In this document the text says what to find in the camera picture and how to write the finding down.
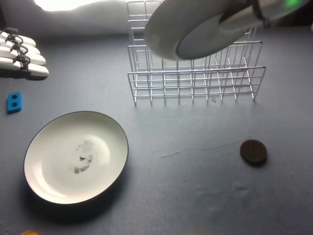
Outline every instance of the green light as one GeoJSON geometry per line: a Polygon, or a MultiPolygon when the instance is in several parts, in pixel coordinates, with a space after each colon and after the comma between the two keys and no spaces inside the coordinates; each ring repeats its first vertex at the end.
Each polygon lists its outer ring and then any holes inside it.
{"type": "Polygon", "coordinates": [[[286,0],[285,4],[286,7],[294,7],[299,5],[302,2],[302,0],[286,0]]]}

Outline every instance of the dish drying rack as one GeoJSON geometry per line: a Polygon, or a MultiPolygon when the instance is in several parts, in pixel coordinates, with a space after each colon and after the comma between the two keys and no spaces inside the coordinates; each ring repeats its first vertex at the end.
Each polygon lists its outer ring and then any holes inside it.
{"type": "Polygon", "coordinates": [[[149,50],[143,39],[143,30],[162,0],[127,2],[128,26],[131,45],[128,46],[132,72],[128,81],[135,105],[139,98],[211,96],[248,94],[255,100],[266,67],[257,67],[263,43],[254,41],[256,27],[250,28],[242,38],[223,50],[189,61],[167,61],[149,50]]]}

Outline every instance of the blue toy brick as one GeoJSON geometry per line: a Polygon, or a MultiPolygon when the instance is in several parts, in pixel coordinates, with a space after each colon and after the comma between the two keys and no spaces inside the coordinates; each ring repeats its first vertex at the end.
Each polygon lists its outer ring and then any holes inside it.
{"type": "Polygon", "coordinates": [[[22,94],[20,92],[8,95],[8,114],[17,113],[22,110],[22,94]]]}

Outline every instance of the plate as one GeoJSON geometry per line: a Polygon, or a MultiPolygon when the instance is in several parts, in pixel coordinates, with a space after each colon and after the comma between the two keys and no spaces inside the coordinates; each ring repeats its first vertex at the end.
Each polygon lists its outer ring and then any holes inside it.
{"type": "Polygon", "coordinates": [[[104,192],[127,158],[121,126],[107,115],[82,111],[61,116],[38,132],[27,149],[24,172],[44,200],[73,204],[104,192]]]}
{"type": "Polygon", "coordinates": [[[223,30],[222,15],[241,0],[165,0],[144,32],[147,46],[169,60],[211,55],[238,40],[247,29],[223,30]]]}

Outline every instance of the table surface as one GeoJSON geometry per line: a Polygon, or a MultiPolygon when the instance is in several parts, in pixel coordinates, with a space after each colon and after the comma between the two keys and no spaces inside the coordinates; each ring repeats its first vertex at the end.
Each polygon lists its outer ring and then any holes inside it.
{"type": "Polygon", "coordinates": [[[313,32],[276,28],[257,39],[264,42],[258,65],[267,71],[255,102],[243,95],[137,107],[127,37],[39,40],[48,79],[0,79],[0,234],[312,234],[313,32]],[[23,110],[7,115],[12,92],[23,94],[23,110]],[[38,199],[23,160],[45,124],[82,110],[118,121],[130,153],[116,185],[78,213],[38,199]],[[246,139],[266,145],[263,167],[240,157],[246,139]]]}

